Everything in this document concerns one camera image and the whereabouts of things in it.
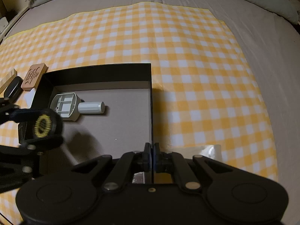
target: round black disc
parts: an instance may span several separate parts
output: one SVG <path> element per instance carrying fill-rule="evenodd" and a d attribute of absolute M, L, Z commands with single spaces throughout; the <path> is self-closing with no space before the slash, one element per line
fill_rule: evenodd
<path fill-rule="evenodd" d="M 97 192 L 83 174 L 48 175 L 24 184 L 16 195 L 21 215 L 42 224 L 74 221 L 92 207 Z"/>
<path fill-rule="evenodd" d="M 269 179 L 239 181 L 233 176 L 214 181 L 207 190 L 207 200 L 229 220 L 262 223 L 281 218 L 288 196 L 282 186 Z"/>

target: wooden block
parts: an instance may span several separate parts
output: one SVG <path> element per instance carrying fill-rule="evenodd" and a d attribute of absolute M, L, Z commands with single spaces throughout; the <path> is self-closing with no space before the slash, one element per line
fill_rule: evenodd
<path fill-rule="evenodd" d="M 12 80 L 17 76 L 17 71 L 13 68 L 1 81 L 0 81 L 0 94 L 7 88 Z"/>
<path fill-rule="evenodd" d="M 47 69 L 48 67 L 45 63 L 31 65 L 24 78 L 21 88 L 25 91 L 31 91 L 32 88 L 36 89 L 43 73 L 45 73 Z"/>

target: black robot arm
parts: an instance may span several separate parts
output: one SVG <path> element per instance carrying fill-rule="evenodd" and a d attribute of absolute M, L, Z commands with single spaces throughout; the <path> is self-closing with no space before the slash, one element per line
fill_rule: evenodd
<path fill-rule="evenodd" d="M 18 151 L 0 146 L 0 181 L 5 184 L 0 191 L 21 187 L 16 205 L 23 225 L 282 224 L 288 195 L 280 184 L 201 155 L 190 160 L 161 152 L 158 143 L 146 143 L 144 151 L 128 152 L 120 159 L 102 155 L 38 177 L 33 171 L 38 152 L 62 143 L 61 120 L 55 112 L 45 109 L 32 118 L 38 122 L 45 116 L 55 124 L 46 131 L 41 121 L 35 124 L 39 138 L 14 148 Z M 11 157 L 17 164 L 9 163 Z M 13 173 L 5 173 L 7 167 Z M 24 167 L 32 172 L 24 172 Z M 145 182 L 132 183 L 139 172 Z M 158 173 L 170 174 L 172 182 L 157 183 Z"/>

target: black box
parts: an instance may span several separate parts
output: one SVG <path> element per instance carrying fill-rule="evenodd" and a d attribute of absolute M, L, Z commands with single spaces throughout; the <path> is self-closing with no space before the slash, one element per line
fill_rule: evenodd
<path fill-rule="evenodd" d="M 143 151 L 152 144 L 151 64 L 107 64 L 45 73 L 36 90 L 33 109 L 48 108 L 56 94 L 75 92 L 85 102 L 103 101 L 103 115 L 81 115 L 64 121 L 66 143 L 40 158 L 40 172 L 52 173 L 110 154 Z M 28 122 L 25 139 L 32 138 Z"/>

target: engraved wooden block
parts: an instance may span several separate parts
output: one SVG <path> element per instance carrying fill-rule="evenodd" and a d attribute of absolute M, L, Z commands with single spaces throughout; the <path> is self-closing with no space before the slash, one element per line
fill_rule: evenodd
<path fill-rule="evenodd" d="M 36 89 L 43 73 L 45 73 L 47 69 L 48 67 L 45 63 L 31 65 L 24 78 L 21 88 L 25 91 L 31 91 L 32 88 Z"/>

